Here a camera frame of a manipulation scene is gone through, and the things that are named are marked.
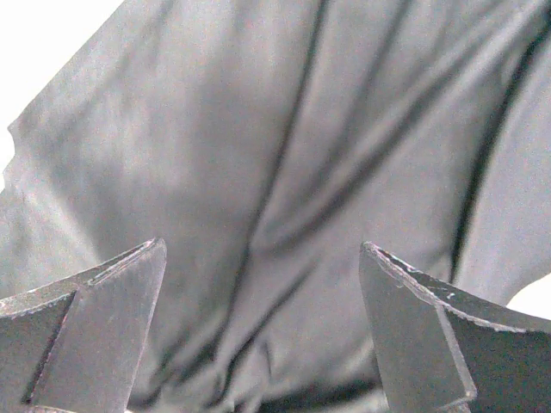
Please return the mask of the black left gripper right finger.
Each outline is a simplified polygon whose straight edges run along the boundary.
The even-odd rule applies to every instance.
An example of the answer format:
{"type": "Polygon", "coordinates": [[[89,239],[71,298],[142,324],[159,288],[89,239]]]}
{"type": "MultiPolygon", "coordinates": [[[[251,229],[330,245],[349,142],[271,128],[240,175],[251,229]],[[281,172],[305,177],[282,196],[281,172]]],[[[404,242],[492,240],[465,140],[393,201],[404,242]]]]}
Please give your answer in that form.
{"type": "Polygon", "coordinates": [[[473,296],[372,243],[362,287],[392,412],[548,412],[550,322],[473,296]]]}

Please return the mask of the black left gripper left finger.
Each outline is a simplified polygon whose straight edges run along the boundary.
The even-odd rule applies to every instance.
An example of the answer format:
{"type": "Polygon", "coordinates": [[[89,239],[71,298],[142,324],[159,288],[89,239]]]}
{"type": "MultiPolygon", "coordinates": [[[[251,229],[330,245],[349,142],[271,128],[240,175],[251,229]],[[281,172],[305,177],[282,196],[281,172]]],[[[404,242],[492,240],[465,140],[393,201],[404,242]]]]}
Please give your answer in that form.
{"type": "Polygon", "coordinates": [[[4,409],[124,409],[164,277],[153,238],[1,301],[4,409]]]}

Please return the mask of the black t shirt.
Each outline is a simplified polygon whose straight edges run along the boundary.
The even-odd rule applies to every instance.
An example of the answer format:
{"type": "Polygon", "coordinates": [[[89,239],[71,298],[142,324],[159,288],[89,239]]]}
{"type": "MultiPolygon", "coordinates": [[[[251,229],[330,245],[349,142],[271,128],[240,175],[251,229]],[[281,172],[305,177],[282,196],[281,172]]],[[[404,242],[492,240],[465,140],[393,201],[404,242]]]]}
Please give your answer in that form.
{"type": "Polygon", "coordinates": [[[384,411],[365,241],[550,271],[547,1],[126,1],[9,130],[3,296],[166,242],[134,410],[384,411]]]}

